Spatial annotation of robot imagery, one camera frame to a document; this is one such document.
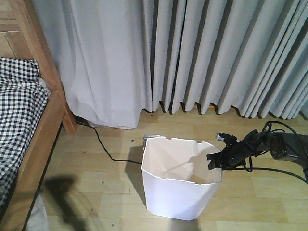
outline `curtain fold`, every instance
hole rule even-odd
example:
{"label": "curtain fold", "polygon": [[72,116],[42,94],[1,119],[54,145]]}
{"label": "curtain fold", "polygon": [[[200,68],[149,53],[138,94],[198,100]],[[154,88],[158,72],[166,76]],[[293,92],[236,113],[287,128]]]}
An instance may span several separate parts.
{"label": "curtain fold", "polygon": [[74,114],[135,128],[142,109],[307,115],[307,0],[34,0]]}

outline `power cord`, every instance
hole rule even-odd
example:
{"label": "power cord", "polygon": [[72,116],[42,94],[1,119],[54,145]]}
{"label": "power cord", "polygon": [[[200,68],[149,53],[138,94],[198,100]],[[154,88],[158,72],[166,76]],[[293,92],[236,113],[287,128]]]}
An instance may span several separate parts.
{"label": "power cord", "polygon": [[103,142],[101,141],[101,138],[100,138],[100,136],[99,136],[99,134],[98,134],[97,130],[96,130],[94,127],[90,126],[89,124],[85,124],[85,123],[82,123],[82,122],[79,122],[79,121],[77,121],[77,123],[78,123],[78,124],[80,124],[80,125],[83,125],[83,126],[89,127],[89,128],[91,128],[91,129],[93,129],[93,130],[95,131],[96,136],[97,136],[97,138],[98,138],[98,141],[100,142],[101,146],[103,147],[103,149],[104,149],[104,150],[105,150],[105,152],[108,154],[108,156],[109,156],[109,158],[110,158],[111,160],[113,160],[113,161],[118,161],[118,162],[119,162],[119,161],[131,162],[131,163],[134,163],[134,164],[139,164],[139,165],[141,165],[141,164],[142,164],[141,162],[134,161],[134,160],[114,159],[114,158],[110,155],[110,153],[108,152],[108,150],[106,149],[106,147],[104,146],[104,144],[103,144]]}

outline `checkered blanket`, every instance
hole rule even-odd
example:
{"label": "checkered blanket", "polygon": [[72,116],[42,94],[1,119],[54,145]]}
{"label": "checkered blanket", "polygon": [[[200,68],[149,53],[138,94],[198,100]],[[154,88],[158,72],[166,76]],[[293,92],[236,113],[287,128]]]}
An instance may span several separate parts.
{"label": "checkered blanket", "polygon": [[48,101],[38,63],[0,58],[0,207]]}

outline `white wastebasket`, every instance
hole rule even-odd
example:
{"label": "white wastebasket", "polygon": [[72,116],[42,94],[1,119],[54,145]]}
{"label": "white wastebasket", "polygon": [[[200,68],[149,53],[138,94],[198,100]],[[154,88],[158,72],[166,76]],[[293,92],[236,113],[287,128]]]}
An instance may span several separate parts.
{"label": "white wastebasket", "polygon": [[147,139],[141,166],[147,209],[168,218],[198,218],[222,181],[221,169],[208,170],[206,158],[219,151],[207,142]]}

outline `black robotic arm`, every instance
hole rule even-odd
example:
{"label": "black robotic arm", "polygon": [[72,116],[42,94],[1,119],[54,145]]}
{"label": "black robotic arm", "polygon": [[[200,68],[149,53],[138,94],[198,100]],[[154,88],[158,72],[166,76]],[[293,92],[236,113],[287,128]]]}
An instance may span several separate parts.
{"label": "black robotic arm", "polygon": [[[281,132],[282,129],[271,131],[272,123],[279,123],[289,128],[293,133]],[[269,121],[261,132],[253,130],[243,140],[237,141],[233,135],[218,133],[217,140],[224,141],[226,147],[219,153],[208,154],[209,169],[235,170],[237,166],[246,168],[246,158],[257,157],[270,151],[275,160],[292,161],[303,168],[306,181],[308,181],[308,136],[297,134],[288,125],[279,121]]]}

